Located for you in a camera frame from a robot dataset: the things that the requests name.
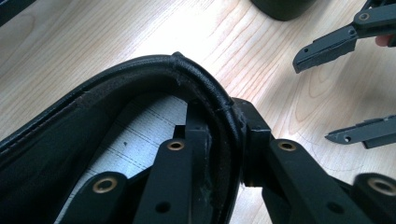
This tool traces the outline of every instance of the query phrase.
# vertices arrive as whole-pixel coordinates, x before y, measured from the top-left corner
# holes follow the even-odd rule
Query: wood grain
[[[330,175],[396,178],[395,145],[371,150],[328,132],[396,114],[396,50],[360,40],[353,53],[299,75],[291,62],[350,23],[359,0],[318,0],[274,21],[248,0],[38,0],[0,27],[0,139],[78,84],[132,58],[182,52],[233,97],[251,101],[278,138],[300,142]],[[232,223],[270,223],[260,189],[241,188]]]

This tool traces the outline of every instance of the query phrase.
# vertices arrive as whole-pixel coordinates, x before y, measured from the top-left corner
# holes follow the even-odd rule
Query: hand
[[[393,35],[381,35],[377,36],[375,38],[375,43],[380,46],[380,47],[385,47],[388,45],[390,39],[393,37]]]

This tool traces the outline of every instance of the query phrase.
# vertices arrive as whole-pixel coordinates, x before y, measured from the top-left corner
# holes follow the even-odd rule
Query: wooden table
[[[363,4],[318,0],[282,22],[248,0],[38,0],[0,27],[0,139],[110,66],[180,51],[330,175],[348,183],[368,172],[396,178],[395,145],[366,150],[324,138],[396,114],[396,50],[364,39],[353,53],[301,74],[291,65],[300,48],[350,23]],[[232,223],[268,222],[261,190],[241,187]]]

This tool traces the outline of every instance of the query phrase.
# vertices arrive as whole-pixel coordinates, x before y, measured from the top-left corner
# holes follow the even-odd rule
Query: black object
[[[331,178],[302,146],[274,140],[251,103],[230,98],[176,53],[106,70],[2,141],[2,223],[52,223],[115,117],[150,91],[189,102],[186,125],[160,145],[150,170],[129,180],[117,173],[89,180],[62,223],[228,223],[241,181],[263,188],[274,223],[372,223],[366,204],[381,202],[387,207],[377,209],[396,221],[394,180],[368,175],[372,193],[364,183]]]
[[[0,26],[29,7],[35,0],[0,0]]]
[[[352,23],[302,48],[293,60],[294,70],[300,73],[333,61],[355,50],[358,39],[378,35],[396,35],[395,0],[368,0]],[[396,36],[388,44],[388,47],[395,46]]]
[[[316,0],[251,0],[251,2],[268,16],[289,21],[301,16]]]
[[[343,145],[363,142],[365,148],[396,143],[396,116],[369,119],[354,127],[333,131],[326,138]]]

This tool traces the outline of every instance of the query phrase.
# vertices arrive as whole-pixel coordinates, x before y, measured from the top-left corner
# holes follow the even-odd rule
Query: metal grommet
[[[285,141],[279,142],[279,143],[277,144],[277,146],[278,146],[280,149],[283,149],[283,150],[285,150],[285,151],[294,151],[295,149],[297,149],[297,147],[296,147],[293,143],[291,143],[291,142],[285,142]]]
[[[372,189],[376,191],[388,195],[388,196],[396,196],[396,186],[392,185],[386,180],[380,178],[370,178],[367,183]]]
[[[116,178],[109,176],[109,177],[104,177],[93,185],[92,190],[95,193],[107,193],[111,190],[113,190],[118,184],[118,181]]]
[[[167,145],[168,149],[173,150],[173,151],[178,151],[183,149],[184,147],[184,143],[183,142],[179,142],[179,141],[175,141],[175,142],[170,142]]]
[[[361,13],[359,15],[359,20],[361,20],[361,21],[367,21],[369,18],[370,18],[370,14],[368,14],[368,13]]]

